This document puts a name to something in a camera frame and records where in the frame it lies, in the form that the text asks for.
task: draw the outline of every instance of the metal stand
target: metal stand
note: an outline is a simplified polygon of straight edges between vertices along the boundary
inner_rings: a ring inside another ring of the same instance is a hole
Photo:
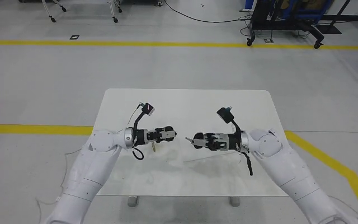
[[[57,0],[53,0],[53,1],[54,1],[54,3],[56,3],[58,6],[61,7],[61,9],[62,9],[63,12],[66,12],[66,11],[67,11],[66,8],[63,7],[63,5],[61,5]],[[44,5],[44,7],[45,7],[45,9],[46,9],[46,12],[47,12],[47,14],[49,15],[51,21],[52,21],[52,22],[56,22],[55,18],[53,18],[53,17],[51,16],[51,14],[50,14],[50,12],[49,12],[49,9],[47,8],[47,3],[46,3],[46,1],[45,1],[45,0],[42,0],[42,2],[43,2],[43,5]]]
[[[128,198],[128,206],[134,208],[139,203],[139,196],[131,196]]]
[[[269,10],[271,7],[270,1],[258,0],[255,10],[252,14],[249,31],[250,38],[247,38],[247,45],[251,46],[255,40],[255,31],[254,30],[302,30],[305,32],[310,32],[317,41],[315,42],[314,48],[318,49],[322,45],[322,40],[324,36],[312,26],[312,23],[309,21],[302,21],[295,19],[295,15],[298,12],[298,9],[302,3],[302,0],[298,0],[295,8],[291,12],[291,16],[287,20],[276,21],[277,14],[282,6],[283,0],[279,0],[276,5],[275,10],[272,13],[271,20],[267,20]]]
[[[240,206],[240,198],[239,197],[229,197],[229,203],[232,207]]]
[[[117,23],[117,22],[118,22],[118,19],[114,16],[112,1],[109,0],[109,1],[108,1],[108,4],[110,5],[110,8],[111,8],[111,14],[112,14],[113,22]]]
[[[118,8],[118,12],[122,13],[122,9],[121,9],[121,1],[120,0],[113,0],[114,4],[116,5],[116,7]]]
[[[346,0],[346,2],[343,4],[340,11],[336,14],[335,18],[332,20],[331,24],[328,26],[324,25],[317,25],[316,28],[323,34],[342,34],[335,26],[337,19],[341,16],[342,12],[346,9],[347,5],[349,4],[351,0]]]

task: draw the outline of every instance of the caster wheel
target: caster wheel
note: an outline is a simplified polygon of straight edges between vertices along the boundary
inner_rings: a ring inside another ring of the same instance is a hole
[[[315,43],[315,45],[313,46],[315,49],[318,49],[322,44],[321,43]]]
[[[251,46],[252,45],[252,41],[251,41],[251,39],[250,38],[246,38],[246,40],[247,40],[247,46]]]

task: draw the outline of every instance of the black cable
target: black cable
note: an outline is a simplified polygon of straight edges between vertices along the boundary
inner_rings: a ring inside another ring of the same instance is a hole
[[[251,166],[250,157],[249,157],[245,152],[241,152],[241,153],[244,154],[244,156],[246,157],[247,167],[248,167],[248,170],[250,171],[250,176],[252,176],[252,175],[253,175],[253,172],[252,172],[252,166]]]
[[[243,34],[243,33],[242,33],[242,31],[243,31],[244,29],[247,29],[247,27],[242,28],[242,29],[240,30],[240,33],[241,33],[243,36],[250,36],[250,35],[246,35],[246,34]]]
[[[136,156],[134,150],[137,150],[138,152],[140,152],[140,154],[142,155],[142,157],[139,158],[138,156]],[[137,160],[143,160],[143,159],[144,159],[144,154],[141,152],[141,150],[139,150],[139,149],[137,149],[137,148],[134,148],[134,150],[132,151],[133,156],[134,156]]]
[[[342,22],[335,22],[335,24],[344,24],[346,22],[352,22],[352,21],[342,21]],[[322,23],[322,24],[316,24],[316,25],[323,25],[323,24],[331,24],[332,22],[325,22],[325,23]]]
[[[249,19],[245,19],[245,20],[242,19],[242,18],[245,18],[245,17],[247,17],[247,16],[239,17],[239,18],[236,19],[236,20],[226,20],[226,21],[205,21],[205,20],[198,20],[197,18],[190,17],[190,16],[188,16],[188,15],[182,13],[182,12],[179,12],[179,11],[175,10],[174,8],[172,8],[172,7],[168,4],[167,0],[164,0],[164,2],[166,3],[166,5],[167,5],[171,10],[175,11],[176,13],[179,13],[179,14],[181,14],[182,16],[185,16],[185,17],[187,17],[187,18],[190,18],[190,19],[192,19],[192,20],[196,20],[196,21],[199,21],[199,22],[208,22],[208,23],[211,23],[211,24],[223,24],[223,23],[226,23],[226,22],[235,22],[235,21],[245,21],[245,20],[249,20]]]

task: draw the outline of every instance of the small metal part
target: small metal part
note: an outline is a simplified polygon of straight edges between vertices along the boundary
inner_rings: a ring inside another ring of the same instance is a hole
[[[156,152],[156,144],[154,142],[152,142],[152,149],[153,149],[153,152]]]
[[[265,43],[268,43],[268,44],[274,43],[274,40],[272,38],[264,38],[263,40],[265,41]]]

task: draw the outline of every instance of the wire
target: wire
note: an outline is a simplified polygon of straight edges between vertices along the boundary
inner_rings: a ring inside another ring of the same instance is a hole
[[[346,22],[352,22],[352,21],[342,21],[342,22],[335,22],[335,24],[344,24]],[[332,22],[325,22],[325,23],[322,23],[322,24],[316,24],[316,25],[323,25],[323,24],[331,24]]]
[[[76,151],[74,151],[74,152],[69,152],[69,153],[65,153],[65,154],[64,154],[64,156],[65,156],[65,161],[66,161],[66,169],[65,169],[65,174],[63,175],[62,181],[61,181],[61,184],[60,184],[60,187],[61,187],[60,196],[61,196],[62,193],[63,193],[63,183],[65,182],[65,178],[66,178],[66,175],[67,175],[67,165],[68,165],[67,155],[74,154],[74,153],[76,153],[76,152],[78,152],[78,151],[80,151],[80,150],[81,150],[81,149],[76,150]],[[56,201],[51,202],[51,203],[43,202],[43,201],[39,200],[37,197],[35,198],[37,207],[39,208],[39,211],[40,211],[39,224],[41,223],[41,218],[42,218],[42,214],[43,214],[42,211],[41,211],[41,206],[40,206],[40,204],[45,204],[45,205],[47,205],[47,206],[52,205],[52,204],[55,204],[55,203],[58,202],[60,196],[57,197]]]
[[[138,108],[139,108],[139,106],[134,110],[134,112],[133,112],[132,115],[130,116],[127,125],[129,125],[130,120],[132,119],[134,113],[138,110]]]
[[[138,157],[138,156],[135,154],[134,150],[137,150],[137,151],[142,155],[142,157]],[[143,152],[142,152],[141,150],[139,150],[139,149],[137,149],[137,148],[133,148],[132,153],[133,153],[133,156],[134,156],[137,160],[143,160],[143,159],[144,159],[144,154],[143,154]]]
[[[245,152],[241,152],[241,154],[243,154],[243,155],[246,157],[247,167],[248,167],[248,170],[249,170],[249,172],[250,172],[250,176],[252,176],[252,175],[253,175],[253,172],[252,172],[252,166],[251,166],[250,157],[249,157]]]
[[[239,17],[239,18],[237,18],[237,19],[235,19],[235,20],[226,20],[226,21],[206,21],[206,20],[199,20],[199,19],[197,19],[197,18],[193,18],[193,17],[191,17],[191,16],[188,16],[188,15],[182,13],[182,12],[179,12],[179,11],[175,10],[174,8],[172,8],[172,7],[168,4],[167,0],[164,0],[164,2],[166,3],[166,5],[167,5],[171,10],[175,11],[176,13],[179,13],[179,14],[181,14],[181,15],[187,17],[187,18],[190,18],[190,19],[192,19],[192,20],[199,21],[199,22],[207,22],[207,23],[210,23],[210,24],[223,24],[223,23],[226,23],[226,22],[235,22],[235,21],[245,21],[245,20],[248,20],[248,19],[245,19],[245,20],[242,19],[242,18],[245,18],[246,16]]]
[[[311,34],[311,33],[310,33],[310,32],[308,32],[307,34],[300,35],[300,31],[299,31],[299,30],[297,30],[297,35],[296,35],[296,34],[293,34],[293,37],[295,37],[295,38],[302,38],[302,39],[306,39],[306,38],[308,38],[308,36],[309,36],[310,34]]]

